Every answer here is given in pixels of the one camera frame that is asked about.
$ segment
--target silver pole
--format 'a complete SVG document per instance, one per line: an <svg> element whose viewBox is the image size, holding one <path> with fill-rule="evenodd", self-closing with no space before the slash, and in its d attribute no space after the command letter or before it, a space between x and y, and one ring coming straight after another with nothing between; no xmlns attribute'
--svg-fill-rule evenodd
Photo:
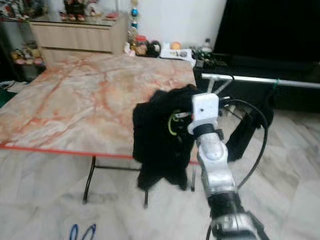
<svg viewBox="0 0 320 240"><path fill-rule="evenodd" d="M220 78L221 80L232 80L229 75L221 74L209 74L202 73L203 79ZM275 84L279 86L289 86L289 87L301 87L309 89L320 89L320 83L315 82L303 82L303 81L291 81L282 79L272 79L272 78L260 78L260 77L249 77L249 76L234 76L235 81L239 82L251 82L251 83L261 83L261 84Z"/></svg>

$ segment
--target wooden cabinet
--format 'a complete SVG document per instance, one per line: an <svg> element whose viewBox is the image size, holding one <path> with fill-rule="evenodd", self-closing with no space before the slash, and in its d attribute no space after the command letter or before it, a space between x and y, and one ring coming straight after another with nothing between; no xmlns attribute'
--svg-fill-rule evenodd
<svg viewBox="0 0 320 240"><path fill-rule="evenodd" d="M35 20L30 26L48 67L72 52L121 54L128 37L127 15L110 25Z"/></svg>

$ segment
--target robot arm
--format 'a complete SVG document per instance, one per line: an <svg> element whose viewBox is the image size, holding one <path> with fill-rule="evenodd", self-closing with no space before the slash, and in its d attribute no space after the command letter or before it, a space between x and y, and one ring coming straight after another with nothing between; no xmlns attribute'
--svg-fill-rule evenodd
<svg viewBox="0 0 320 240"><path fill-rule="evenodd" d="M257 239L252 217L244 211L228 167L228 150L217 130L219 98L214 93L194 95L193 121L188 131L196 138L202 184L211 208L212 234L218 240Z"/></svg>

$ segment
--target black cloth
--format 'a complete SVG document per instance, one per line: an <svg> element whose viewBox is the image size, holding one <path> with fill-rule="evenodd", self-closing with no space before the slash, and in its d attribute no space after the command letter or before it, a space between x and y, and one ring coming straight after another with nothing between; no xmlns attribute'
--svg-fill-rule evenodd
<svg viewBox="0 0 320 240"><path fill-rule="evenodd" d="M174 112L191 112L192 96L199 92L187 85L169 92L158 90L149 102L137 104L133 111L134 143L133 157L142 163L138 187L149 190L161 178L171 184L187 188L186 167L194 137L187 131L191 117L171 120L172 135L168 121Z"/></svg>
<svg viewBox="0 0 320 240"><path fill-rule="evenodd" d="M274 119L274 95L275 90L269 91L264 101L256 107L264 114L268 126L271 125ZM246 113L239 125L231 134L226 147L228 149L228 162L234 162L242 158L256 128L261 127L262 119L260 115L252 110L249 114Z"/></svg>

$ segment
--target bottle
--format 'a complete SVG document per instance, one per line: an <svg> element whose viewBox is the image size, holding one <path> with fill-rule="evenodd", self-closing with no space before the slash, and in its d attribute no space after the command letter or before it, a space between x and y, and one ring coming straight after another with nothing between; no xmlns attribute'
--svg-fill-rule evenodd
<svg viewBox="0 0 320 240"><path fill-rule="evenodd" d="M202 45L201 51L204 53L212 53L212 49L211 49L211 45L210 45L210 38L205 39L205 41Z"/></svg>

